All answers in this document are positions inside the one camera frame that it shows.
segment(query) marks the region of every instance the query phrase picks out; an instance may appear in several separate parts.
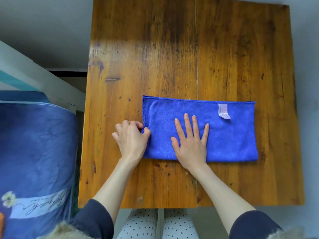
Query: leg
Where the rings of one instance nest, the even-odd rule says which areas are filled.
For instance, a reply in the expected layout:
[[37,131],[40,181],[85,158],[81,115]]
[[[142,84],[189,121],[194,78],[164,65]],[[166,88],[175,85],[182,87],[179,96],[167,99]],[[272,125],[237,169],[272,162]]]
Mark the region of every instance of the leg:
[[157,209],[133,209],[117,239],[154,239]]
[[198,239],[196,229],[186,209],[164,210],[162,239]]

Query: fur trim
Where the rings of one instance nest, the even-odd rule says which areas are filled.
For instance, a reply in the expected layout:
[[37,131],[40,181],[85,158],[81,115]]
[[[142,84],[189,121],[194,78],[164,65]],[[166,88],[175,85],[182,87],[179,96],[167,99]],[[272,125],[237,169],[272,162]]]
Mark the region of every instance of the fur trim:
[[269,235],[267,239],[306,239],[306,238],[303,236],[303,229],[301,227],[295,227],[294,229],[290,231],[277,230],[277,232],[275,232],[274,234]]
[[75,229],[65,221],[58,224],[55,229],[48,235],[38,237],[37,239],[93,239],[83,232]]

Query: wooden table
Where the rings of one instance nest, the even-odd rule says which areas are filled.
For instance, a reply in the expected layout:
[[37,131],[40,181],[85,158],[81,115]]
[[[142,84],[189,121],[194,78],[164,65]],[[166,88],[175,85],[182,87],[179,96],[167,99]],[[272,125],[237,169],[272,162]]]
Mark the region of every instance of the wooden table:
[[[303,204],[293,71],[288,6],[94,0],[79,207],[121,157],[111,136],[115,124],[142,121],[142,95],[256,101],[258,161],[210,166],[253,205]],[[122,208],[211,205],[178,162],[152,159],[141,160],[122,202]]]

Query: blue microfiber towel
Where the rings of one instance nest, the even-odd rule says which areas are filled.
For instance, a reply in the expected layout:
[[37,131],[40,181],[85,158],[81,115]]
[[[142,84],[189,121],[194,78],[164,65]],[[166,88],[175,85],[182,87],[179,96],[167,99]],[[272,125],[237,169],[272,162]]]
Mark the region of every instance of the blue microfiber towel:
[[[228,105],[230,119],[218,115],[218,104]],[[242,162],[258,159],[254,129],[255,102],[180,100],[143,96],[143,124],[151,130],[145,158],[177,160],[171,137],[180,143],[174,119],[186,135],[184,113],[195,115],[200,137],[209,123],[207,162]]]

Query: forearm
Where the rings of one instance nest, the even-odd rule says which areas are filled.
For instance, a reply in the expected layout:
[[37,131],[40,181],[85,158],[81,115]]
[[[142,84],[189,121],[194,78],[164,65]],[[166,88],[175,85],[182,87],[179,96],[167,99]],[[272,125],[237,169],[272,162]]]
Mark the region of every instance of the forearm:
[[127,159],[119,160],[110,177],[93,197],[94,200],[106,208],[114,224],[120,210],[127,183],[135,167],[127,161]]
[[255,210],[253,206],[221,181],[208,165],[196,168],[192,174],[213,202],[228,234],[240,215]]

